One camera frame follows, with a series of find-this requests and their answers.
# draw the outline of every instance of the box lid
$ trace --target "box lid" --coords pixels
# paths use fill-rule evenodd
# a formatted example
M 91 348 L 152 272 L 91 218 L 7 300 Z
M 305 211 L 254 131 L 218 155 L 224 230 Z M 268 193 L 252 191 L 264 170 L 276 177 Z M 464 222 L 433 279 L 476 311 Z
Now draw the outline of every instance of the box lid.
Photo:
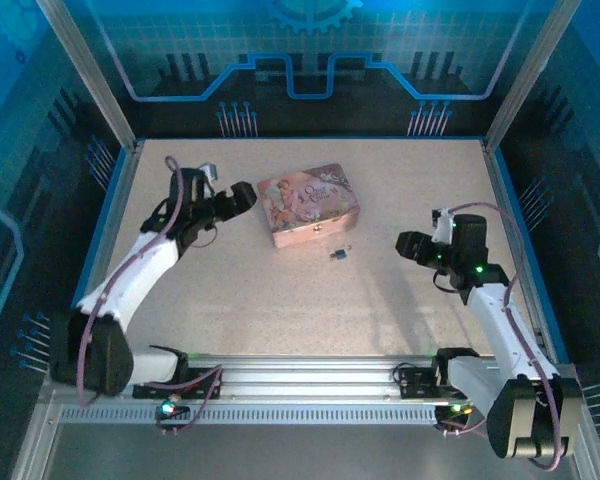
M 342 167 L 333 163 L 258 183 L 273 233 L 324 222 L 359 209 Z

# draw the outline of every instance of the speckled table surface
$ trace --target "speckled table surface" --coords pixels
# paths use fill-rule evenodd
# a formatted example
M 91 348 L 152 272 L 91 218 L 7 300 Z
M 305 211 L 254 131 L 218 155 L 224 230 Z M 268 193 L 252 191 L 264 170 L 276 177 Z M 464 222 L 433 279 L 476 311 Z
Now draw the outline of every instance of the speckled table surface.
M 216 190 L 337 162 L 361 213 L 350 232 L 281 250 L 273 246 L 260 203 L 219 224 L 217 240 L 187 251 L 141 304 L 127 331 L 133 347 L 348 356 L 431 355 L 439 347 L 470 346 L 491 353 L 460 298 L 434 288 L 433 271 L 400 258 L 394 248 L 402 231 L 433 232 L 432 208 L 495 202 L 477 140 L 146 141 L 111 267 L 168 194 L 166 155 L 187 167 L 215 163 Z M 490 261 L 512 276 L 498 214 L 475 213 L 487 218 Z M 329 254 L 345 245 L 352 247 L 348 257 L 330 261 Z M 514 295 L 528 318 L 518 287 Z

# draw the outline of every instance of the cable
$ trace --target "cable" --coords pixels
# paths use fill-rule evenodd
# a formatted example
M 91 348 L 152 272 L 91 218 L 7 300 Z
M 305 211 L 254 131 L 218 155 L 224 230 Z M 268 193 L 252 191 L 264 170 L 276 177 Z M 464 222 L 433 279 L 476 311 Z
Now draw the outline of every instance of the cable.
M 522 269 L 522 266 L 524 265 L 524 260 L 525 260 L 524 238 L 522 236 L 522 232 L 520 231 L 520 227 L 515 222 L 515 220 L 511 217 L 511 215 L 509 215 L 505 210 L 503 210 L 495 205 L 492 205 L 490 203 L 487 203 L 487 202 L 466 203 L 464 205 L 460 205 L 460 206 L 450 209 L 449 213 L 454 214 L 455 212 L 457 212 L 459 210 L 464 210 L 464 209 L 471 208 L 471 207 L 487 207 L 487 208 L 490 208 L 490 209 L 495 210 L 496 212 L 500 213 L 500 215 L 502 217 L 505 217 L 509 221 L 509 223 L 511 223 L 514 231 L 516 232 L 516 235 L 518 236 L 518 240 L 520 241 L 520 260 L 519 260 L 520 263 L 516 266 L 516 273 L 514 274 L 513 278 L 509 282 L 509 285 L 507 286 L 507 288 L 504 292 L 503 304 L 504 304 L 505 314 L 507 315 L 507 319 L 509 320 L 509 324 L 511 325 L 513 332 L 515 333 L 518 341 L 522 345 L 522 348 L 524 349 L 525 354 L 529 357 L 529 360 L 533 364 L 536 372 L 538 372 L 538 376 L 540 377 L 542 387 L 544 388 L 545 393 L 547 394 L 547 400 L 549 402 L 549 411 L 551 412 L 551 424 L 553 427 L 553 456 L 551 458 L 551 462 L 548 465 L 544 465 L 542 463 L 539 463 L 538 461 L 536 461 L 533 458 L 529 459 L 529 461 L 533 465 L 538 467 L 539 469 L 547 471 L 547 472 L 551 472 L 551 471 L 555 470 L 558 467 L 558 465 L 560 464 L 560 457 L 562 455 L 562 438 L 560 436 L 560 416 L 558 415 L 558 407 L 556 405 L 555 395 L 553 393 L 553 389 L 551 388 L 551 385 L 549 384 L 549 379 L 547 378 L 546 373 L 540 366 L 538 358 L 533 353 L 533 349 L 527 343 L 524 336 L 522 335 L 522 332 L 520 331 L 520 328 L 518 327 L 518 324 L 516 323 L 515 318 L 513 318 L 513 313 L 511 312 L 511 307 L 509 306 L 513 285 L 518 280 L 518 277 L 520 275 L 520 270 Z
M 400 379 L 396 378 L 396 372 L 398 371 L 398 369 L 400 367 L 404 367 L 404 366 L 409 366 L 409 367 L 413 367 L 413 368 L 420 368 L 417 365 L 414 365 L 413 363 L 409 363 L 409 362 L 402 362 L 399 363 L 398 365 L 395 366 L 395 368 L 393 369 L 393 372 L 391 372 L 391 377 L 393 377 L 393 381 L 396 382 L 398 385 L 400 385 Z
M 444 287 L 441 287 L 440 285 L 438 285 L 438 284 L 436 283 L 436 279 L 438 278 L 438 275 L 439 275 L 439 274 L 440 274 L 440 271 L 439 271 L 439 270 L 436 270 L 436 273 L 434 273 L 434 274 L 433 274 L 433 284 L 435 285 L 435 287 L 436 287 L 438 290 L 440 290 L 441 292 L 444 292 L 444 293 L 458 293 L 458 291 L 457 291 L 457 290 L 453 290 L 453 289 L 451 289 L 451 288 L 444 288 Z
M 222 373 L 222 366 L 218 365 L 218 366 L 212 368 L 211 370 L 209 370 L 208 372 L 206 372 L 204 375 L 202 375 L 202 376 L 204 376 L 204 378 L 207 378 L 209 375 L 213 374 L 214 372 L 215 372 L 216 376 L 213 378 L 213 382 L 211 382 L 211 385 L 209 386 L 209 389 L 207 390 L 207 394 L 204 397 L 204 401 L 202 402 L 202 405 L 200 405 L 200 408 L 198 409 L 196 414 L 189 421 L 189 423 L 182 425 L 180 427 L 173 427 L 171 429 L 168 429 L 163 426 L 161 421 L 156 422 L 156 426 L 162 430 L 163 435 L 166 435 L 167 432 L 171 432 L 174 435 L 177 435 L 178 433 L 191 428 L 200 419 L 200 417 L 202 416 L 202 412 L 204 411 L 207 404 L 209 403 L 209 399 L 211 398 L 211 395 L 213 395 L 213 390 L 216 387 L 218 379 L 220 378 L 220 374 Z
M 83 407 L 88 407 L 91 405 L 100 394 L 96 394 L 91 400 L 87 401 L 84 396 L 84 370 L 86 364 L 86 356 L 87 356 L 87 345 L 89 344 L 89 340 L 91 337 L 91 332 L 93 330 L 93 324 L 95 323 L 96 317 L 98 316 L 98 312 L 102 305 L 107 301 L 107 297 L 109 292 L 118 281 L 120 276 L 138 259 L 142 258 L 142 256 L 151 248 L 153 248 L 160 240 L 162 240 L 167 232 L 171 229 L 176 219 L 178 218 L 178 214 L 180 213 L 180 209 L 182 208 L 183 194 L 184 194 L 184 181 L 182 179 L 182 172 L 180 171 L 180 165 L 175 158 L 171 155 L 167 156 L 165 159 L 165 164 L 176 174 L 176 179 L 178 182 L 178 199 L 176 201 L 175 209 L 171 214 L 171 218 L 164 226 L 164 228 L 158 233 L 156 237 L 154 237 L 151 241 L 149 241 L 144 247 L 142 247 L 138 252 L 129 257 L 111 276 L 107 284 L 105 285 L 102 293 L 98 297 L 91 314 L 89 315 L 89 319 L 87 320 L 87 324 L 84 327 L 84 332 L 82 333 L 82 338 L 80 339 L 80 349 L 78 350 L 78 367 L 76 372 L 76 389 L 78 392 L 78 401 Z
M 156 390 L 183 390 L 192 385 L 195 385 L 196 383 L 200 383 L 205 378 L 208 378 L 211 375 L 213 375 L 214 373 L 221 372 L 221 371 L 222 371 L 222 365 L 216 365 L 215 367 L 204 372 L 199 377 L 194 378 L 193 380 L 188 380 L 184 383 L 178 383 L 176 385 L 168 385 L 166 383 L 149 382 L 149 383 L 145 383 L 144 386 L 149 387 L 149 388 L 155 388 Z
M 218 238 L 218 227 L 216 227 L 215 225 L 213 226 L 213 230 L 214 230 L 214 234 L 213 234 L 213 238 L 211 240 L 209 240 L 207 243 L 205 243 L 204 245 L 191 245 L 193 248 L 206 248 L 209 245 L 211 245 L 213 242 L 216 241 L 216 238 Z
M 478 435 L 484 439 L 489 439 L 489 437 L 487 437 L 487 435 L 484 432 L 480 432 L 478 431 L 478 428 L 482 426 L 482 424 L 485 422 L 484 419 L 480 420 L 478 423 L 476 423 L 473 427 L 471 428 L 465 428 L 465 425 L 462 425 L 461 423 L 457 423 L 457 422 L 452 422 L 450 420 L 441 420 L 441 423 L 447 424 L 447 425 L 451 425 L 452 427 L 456 427 L 459 428 L 460 430 L 455 430 L 454 433 L 456 435 L 463 435 L 465 433 L 473 433 L 475 435 Z

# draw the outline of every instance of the pink tin box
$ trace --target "pink tin box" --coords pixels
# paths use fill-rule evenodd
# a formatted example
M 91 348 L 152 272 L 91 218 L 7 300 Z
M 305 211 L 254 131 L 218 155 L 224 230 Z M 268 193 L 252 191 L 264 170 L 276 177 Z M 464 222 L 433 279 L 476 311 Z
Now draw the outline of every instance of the pink tin box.
M 344 232 L 356 226 L 360 206 L 337 163 L 258 183 L 276 247 Z

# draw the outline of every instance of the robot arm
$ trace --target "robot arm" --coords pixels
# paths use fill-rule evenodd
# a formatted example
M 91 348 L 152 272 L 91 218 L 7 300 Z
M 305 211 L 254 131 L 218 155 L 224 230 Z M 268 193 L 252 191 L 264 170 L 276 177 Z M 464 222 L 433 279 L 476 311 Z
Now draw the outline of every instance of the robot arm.
M 211 181 L 217 179 L 215 166 L 180 170 L 183 183 L 183 202 L 175 223 L 166 236 L 156 240 L 171 218 L 178 198 L 176 174 L 171 177 L 169 198 L 161 202 L 143 223 L 140 234 L 120 265 L 136 256 L 134 262 L 119 275 L 104 303 L 97 312 L 85 361 L 85 388 L 113 396 L 127 385 L 147 382 L 179 383 L 188 373 L 187 355 L 176 350 L 151 346 L 132 352 L 125 338 L 131 318 L 156 282 L 182 257 L 197 240 L 201 230 L 216 228 L 246 211 L 256 202 L 253 187 L 239 182 L 231 187 L 233 196 L 215 193 Z M 160 210 L 166 205 L 166 213 Z M 58 319 L 51 331 L 51 377 L 75 385 L 78 350 L 82 333 L 96 303 L 102 298 L 105 286 L 118 268 L 93 292 L 78 302 L 72 316 Z
M 432 217 L 433 236 L 403 232 L 396 249 L 402 257 L 450 277 L 462 302 L 480 322 L 499 367 L 499 373 L 494 373 L 475 352 L 444 349 L 436 357 L 440 381 L 462 392 L 487 418 L 489 441 L 498 456 L 535 458 L 554 451 L 548 393 L 538 373 L 542 371 L 558 406 L 563 456 L 571 455 L 582 392 L 575 379 L 562 378 L 540 351 L 512 298 L 507 314 L 509 279 L 500 265 L 487 260 L 486 220 L 453 215 L 446 209 L 434 210 Z M 457 355 L 449 355 L 454 350 Z

